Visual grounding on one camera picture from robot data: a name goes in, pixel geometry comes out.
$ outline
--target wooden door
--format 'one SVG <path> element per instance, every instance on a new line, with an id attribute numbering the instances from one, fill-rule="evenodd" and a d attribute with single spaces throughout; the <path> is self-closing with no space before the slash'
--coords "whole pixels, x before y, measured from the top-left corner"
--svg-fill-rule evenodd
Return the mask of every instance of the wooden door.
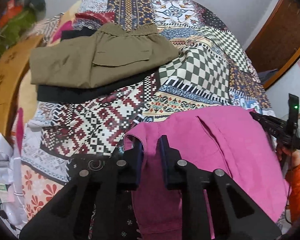
<path id="1" fill-rule="evenodd" d="M 247 48 L 257 72 L 281 69 L 300 47 L 300 6 L 279 0 L 271 16 Z"/>

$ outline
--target black device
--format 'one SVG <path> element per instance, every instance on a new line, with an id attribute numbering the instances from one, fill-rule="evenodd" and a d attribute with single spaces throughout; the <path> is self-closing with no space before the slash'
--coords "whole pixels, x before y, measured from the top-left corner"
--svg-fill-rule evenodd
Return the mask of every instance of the black device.
<path id="1" fill-rule="evenodd" d="M 278 144 L 284 145 L 291 150 L 300 150 L 300 138 L 297 135 L 298 116 L 299 116 L 299 97 L 289 94 L 288 100 L 289 117 L 287 121 L 283 121 L 273 116 L 267 116 L 250 112 L 252 118 L 259 122 L 262 128 L 277 139 Z M 282 156 L 280 166 L 284 176 L 288 171 L 290 157 Z"/>
<path id="2" fill-rule="evenodd" d="M 281 235 L 277 225 L 222 169 L 204 171 L 181 159 L 166 135 L 159 139 L 159 146 L 166 188 L 181 190 L 183 240 L 211 239 L 207 206 L 215 240 L 274 240 Z"/>
<path id="3" fill-rule="evenodd" d="M 75 155 L 78 174 L 24 226 L 19 239 L 87 240 L 94 205 L 92 239 L 114 239 L 117 193 L 137 189 L 142 160 L 139 141 L 122 160 L 109 158 L 105 165 L 95 155 Z"/>

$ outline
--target pink garment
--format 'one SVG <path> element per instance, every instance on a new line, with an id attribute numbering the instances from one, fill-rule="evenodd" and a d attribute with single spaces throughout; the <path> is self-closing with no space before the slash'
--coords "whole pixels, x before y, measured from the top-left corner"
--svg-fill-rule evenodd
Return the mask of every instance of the pink garment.
<path id="1" fill-rule="evenodd" d="M 126 150 L 135 137 L 145 151 L 140 187 L 132 192 L 145 240 L 181 239 L 181 196 L 164 187 L 157 151 L 161 135 L 199 169 L 223 169 L 273 221 L 279 219 L 287 200 L 286 183 L 266 133 L 241 107 L 211 106 L 174 113 L 163 122 L 142 122 L 125 135 Z"/>
<path id="2" fill-rule="evenodd" d="M 72 31 L 72 21 L 65 22 L 53 35 L 52 42 L 61 38 L 62 31 Z"/>
<path id="3" fill-rule="evenodd" d="M 18 120 L 17 120 L 17 127 L 16 127 L 16 141 L 17 141 L 19 153 L 21 153 L 22 139 L 23 139 L 23 109 L 20 107 L 18 109 Z"/>

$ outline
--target pants pocket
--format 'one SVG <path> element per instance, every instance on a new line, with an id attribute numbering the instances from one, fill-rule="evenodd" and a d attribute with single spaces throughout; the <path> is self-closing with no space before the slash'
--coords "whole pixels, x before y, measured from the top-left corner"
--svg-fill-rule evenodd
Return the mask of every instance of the pants pocket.
<path id="1" fill-rule="evenodd" d="M 224 164 L 224 165 L 223 165 L 224 168 L 223 168 L 222 166 L 220 166 L 220 167 L 218 167 L 218 168 L 219 168 L 219 169 L 222 168 L 229 176 L 232 177 L 232 174 L 231 174 L 229 165 L 228 165 L 228 163 L 227 163 L 227 161 L 226 161 L 224 152 L 221 150 L 221 147 L 220 147 L 220 145 L 219 145 L 219 143 L 218 143 L 217 138 L 216 138 L 215 135 L 212 133 L 212 131 L 211 131 L 211 129 L 208 127 L 208 125 L 207 125 L 204 121 L 202 121 L 202 120 L 200 119 L 199 116 L 197 116 L 197 119 L 198 119 L 198 121 L 200 122 L 202 128 L 205 130 L 205 132 L 206 132 L 206 133 L 208 134 L 208 136 L 211 138 L 211 140 L 213 140 L 213 142 L 214 142 L 214 144 L 215 144 L 215 146 L 216 146 L 216 148 L 217 148 L 218 153 L 221 155 L 221 158 L 222 158 L 223 164 Z"/>
<path id="2" fill-rule="evenodd" d="M 112 36 L 104 34 L 97 45 L 93 64 L 119 67 L 138 61 L 148 61 L 151 41 L 146 36 Z"/>

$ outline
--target black garment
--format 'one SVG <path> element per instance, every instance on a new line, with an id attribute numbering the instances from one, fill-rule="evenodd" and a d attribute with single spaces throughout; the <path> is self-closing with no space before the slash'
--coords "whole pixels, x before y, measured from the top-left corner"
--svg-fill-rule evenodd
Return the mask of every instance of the black garment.
<path id="1" fill-rule="evenodd" d="M 83 27 L 82 30 L 62 31 L 61 32 L 61 41 L 69 40 L 69 39 L 73 39 L 73 38 L 81 37 L 81 36 L 91 36 L 96 31 L 97 30 L 92 30 L 87 27 Z"/>
<path id="2" fill-rule="evenodd" d="M 91 36 L 95 32 L 96 30 L 91 30 L 86 27 L 84 27 L 82 30 L 63 31 L 61 33 L 61 40 L 68 40 L 80 36 Z M 145 77 L 155 72 L 158 74 L 158 69 L 152 69 L 102 87 L 91 89 L 39 85 L 37 91 L 37 100 L 49 103 L 81 104 L 97 97 L 110 94 L 117 89 L 139 83 L 143 81 Z"/>

